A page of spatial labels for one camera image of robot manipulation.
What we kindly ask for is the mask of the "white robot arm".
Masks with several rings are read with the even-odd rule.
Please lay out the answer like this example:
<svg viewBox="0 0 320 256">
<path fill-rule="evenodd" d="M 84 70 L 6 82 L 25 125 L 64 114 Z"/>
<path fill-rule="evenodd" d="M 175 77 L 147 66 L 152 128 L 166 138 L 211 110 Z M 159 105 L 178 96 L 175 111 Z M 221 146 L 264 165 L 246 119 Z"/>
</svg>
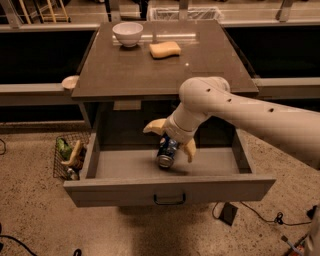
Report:
<svg viewBox="0 0 320 256">
<path fill-rule="evenodd" d="M 194 77 L 179 88 L 180 104 L 167 118 L 143 131 L 166 134 L 194 158 L 198 127 L 215 116 L 227 121 L 306 165 L 320 168 L 320 113 L 237 96 L 222 77 Z"/>
</svg>

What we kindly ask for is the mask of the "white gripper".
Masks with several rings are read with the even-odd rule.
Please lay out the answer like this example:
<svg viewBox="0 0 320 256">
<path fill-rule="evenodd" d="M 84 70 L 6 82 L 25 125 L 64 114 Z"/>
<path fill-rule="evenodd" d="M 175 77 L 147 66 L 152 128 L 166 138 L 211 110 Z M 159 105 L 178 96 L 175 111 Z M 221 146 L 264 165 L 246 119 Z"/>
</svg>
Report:
<svg viewBox="0 0 320 256">
<path fill-rule="evenodd" d="M 179 149 L 187 155 L 191 163 L 196 154 L 196 143 L 194 135 L 198 127 L 210 118 L 208 114 L 188 110 L 182 103 L 173 113 L 164 118 L 152 120 L 143 129 L 144 133 L 155 133 L 162 135 L 164 132 L 181 145 Z"/>
</svg>

